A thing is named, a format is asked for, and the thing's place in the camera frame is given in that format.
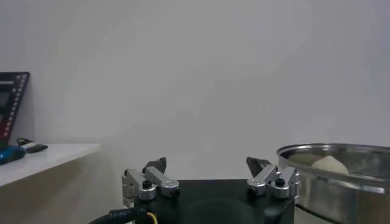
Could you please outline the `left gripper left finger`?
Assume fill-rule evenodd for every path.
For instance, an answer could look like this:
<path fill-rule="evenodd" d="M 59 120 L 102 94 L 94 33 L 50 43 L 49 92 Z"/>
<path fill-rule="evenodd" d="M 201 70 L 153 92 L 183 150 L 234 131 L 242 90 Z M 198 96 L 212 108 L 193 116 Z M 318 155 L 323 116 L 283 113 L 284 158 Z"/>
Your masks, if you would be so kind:
<path fill-rule="evenodd" d="M 180 184 L 165 175 L 166 157 L 149 161 L 141 171 L 127 169 L 121 177 L 122 197 L 127 201 L 138 198 L 141 201 L 151 201 L 156 198 L 157 191 L 163 197 L 180 197 Z"/>

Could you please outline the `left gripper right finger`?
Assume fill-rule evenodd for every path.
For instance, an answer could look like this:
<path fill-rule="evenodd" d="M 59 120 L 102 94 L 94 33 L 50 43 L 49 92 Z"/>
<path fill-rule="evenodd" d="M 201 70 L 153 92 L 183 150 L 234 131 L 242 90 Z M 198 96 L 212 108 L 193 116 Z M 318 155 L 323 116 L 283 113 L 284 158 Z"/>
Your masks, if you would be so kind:
<path fill-rule="evenodd" d="M 252 174 L 247 180 L 247 193 L 257 198 L 271 193 L 274 198 L 297 198 L 300 189 L 300 174 L 293 167 L 279 169 L 266 159 L 247 157 L 246 164 Z"/>

